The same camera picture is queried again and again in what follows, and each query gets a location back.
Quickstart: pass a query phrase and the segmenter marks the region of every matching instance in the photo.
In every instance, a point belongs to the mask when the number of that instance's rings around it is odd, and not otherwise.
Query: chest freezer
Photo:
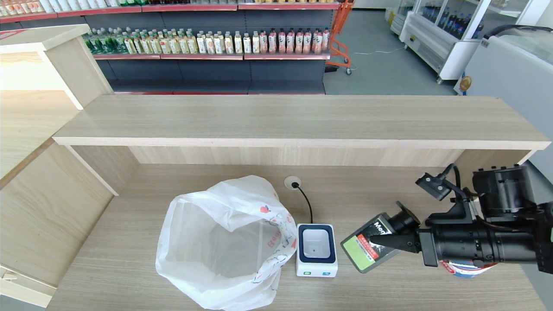
[[[553,140],[552,32],[521,25],[492,30],[476,49],[455,91],[462,96],[499,97]],[[553,144],[530,161],[553,182]]]

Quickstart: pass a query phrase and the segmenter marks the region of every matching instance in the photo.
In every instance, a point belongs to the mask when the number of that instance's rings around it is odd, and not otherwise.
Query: glass door refrigerator
[[[487,33],[455,91],[462,96],[494,96],[553,139],[553,29],[512,25]],[[553,182],[553,144],[530,161]]]
[[[401,0],[397,10],[397,14],[394,16],[390,30],[396,35],[401,33],[403,29],[403,24],[405,23],[405,17],[407,12],[412,11],[415,7],[416,0]]]
[[[486,31],[500,25],[535,25],[550,0],[417,0],[399,40],[437,72],[457,80]]]

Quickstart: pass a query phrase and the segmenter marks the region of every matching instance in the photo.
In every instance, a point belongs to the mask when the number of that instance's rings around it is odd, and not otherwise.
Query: robotic arm
[[[446,179],[451,169],[456,184]],[[453,191],[453,207],[445,213],[431,214],[425,221],[426,228],[405,226],[397,234],[371,236],[371,242],[422,252],[424,264],[430,267],[437,267],[439,260],[472,261],[476,267],[536,262],[540,271],[553,274],[553,202],[534,203],[526,167],[492,167],[474,172],[476,193],[461,189],[460,183],[454,164],[436,177],[425,173],[416,184],[440,201]],[[479,199],[482,216],[474,198]]]

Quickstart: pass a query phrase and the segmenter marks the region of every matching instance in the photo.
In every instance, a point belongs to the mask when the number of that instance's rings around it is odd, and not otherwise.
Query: wooden countertop
[[[424,171],[441,169],[142,164],[106,208],[47,310],[202,310],[155,271],[165,213],[176,195],[255,174],[274,185],[296,223],[308,221],[309,210],[283,180],[300,176],[315,222],[335,228],[339,264],[336,278],[301,278],[293,257],[282,270],[273,304],[262,310],[544,311],[519,265],[502,264],[463,279],[441,267],[425,267],[420,254],[401,253],[367,274],[357,272],[339,242],[370,218],[398,212],[396,200],[420,219],[451,206],[415,185]],[[505,284],[516,286],[503,290]]]
[[[109,146],[544,149],[549,140],[494,97],[111,95],[55,136]]]
[[[0,40],[0,54],[47,51],[90,30],[87,24],[8,30],[21,32]]]
[[[2,91],[0,101],[2,179],[79,112],[63,91]]]

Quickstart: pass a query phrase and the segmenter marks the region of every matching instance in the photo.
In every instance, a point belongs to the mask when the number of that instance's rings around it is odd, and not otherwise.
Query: plastic bag
[[[159,236],[155,268],[205,309],[273,302],[298,230],[273,186],[258,176],[177,196]]]

